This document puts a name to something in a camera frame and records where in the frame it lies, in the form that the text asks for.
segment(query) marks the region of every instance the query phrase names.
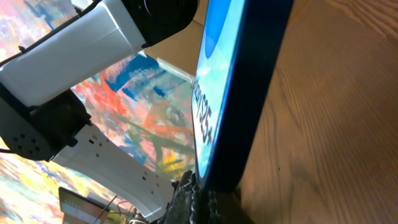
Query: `abstract painting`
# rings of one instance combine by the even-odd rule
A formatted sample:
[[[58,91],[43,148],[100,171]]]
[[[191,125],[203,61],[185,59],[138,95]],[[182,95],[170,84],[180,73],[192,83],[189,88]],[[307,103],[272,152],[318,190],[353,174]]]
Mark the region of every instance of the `abstract painting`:
[[[0,60],[18,53],[18,46],[33,44],[75,13],[69,0],[0,0]],[[72,90],[92,122],[141,164],[170,179],[194,169],[190,81],[160,68],[153,58],[134,55]],[[7,146],[0,141],[0,148]],[[94,180],[53,162],[0,154],[0,223],[61,223],[60,186],[81,195],[114,197]]]

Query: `white panel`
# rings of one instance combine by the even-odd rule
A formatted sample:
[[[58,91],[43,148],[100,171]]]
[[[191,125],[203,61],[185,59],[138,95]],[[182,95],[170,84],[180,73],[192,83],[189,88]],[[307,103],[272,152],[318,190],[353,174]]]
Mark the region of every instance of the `white panel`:
[[[94,10],[5,64],[0,82],[26,106],[38,106],[117,61],[145,40],[121,0]]]
[[[166,211],[174,187],[109,141],[97,126],[86,125],[75,137],[75,147],[65,147],[53,162],[94,179],[134,205],[154,221]]]

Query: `wood grain surface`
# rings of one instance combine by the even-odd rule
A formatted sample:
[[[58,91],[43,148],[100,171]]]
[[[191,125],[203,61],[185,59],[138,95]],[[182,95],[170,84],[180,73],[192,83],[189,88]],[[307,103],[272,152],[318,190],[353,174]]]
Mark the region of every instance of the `wood grain surface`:
[[[309,0],[290,20],[240,184],[256,223],[398,223],[396,9]]]

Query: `tablet screen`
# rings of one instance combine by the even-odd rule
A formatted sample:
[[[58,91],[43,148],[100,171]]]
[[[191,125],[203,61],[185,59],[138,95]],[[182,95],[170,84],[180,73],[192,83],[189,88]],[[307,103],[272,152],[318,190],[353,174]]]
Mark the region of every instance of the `tablet screen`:
[[[192,113],[197,172],[204,177],[217,142],[228,95],[229,74],[245,0],[209,0],[197,73]]]
[[[59,198],[64,224],[102,224],[108,216],[109,209],[102,212],[104,207],[101,205],[63,187],[59,188]]]

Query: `black bracket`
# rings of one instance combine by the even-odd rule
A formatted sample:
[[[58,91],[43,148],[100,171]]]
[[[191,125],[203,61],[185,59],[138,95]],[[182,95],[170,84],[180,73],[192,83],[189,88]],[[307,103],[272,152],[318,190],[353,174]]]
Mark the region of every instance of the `black bracket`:
[[[34,161],[49,161],[66,145],[73,147],[91,118],[71,90],[28,108],[0,83],[0,108],[0,136],[11,151]]]
[[[198,9],[198,0],[122,0],[144,37],[153,46],[180,32],[191,23]]]

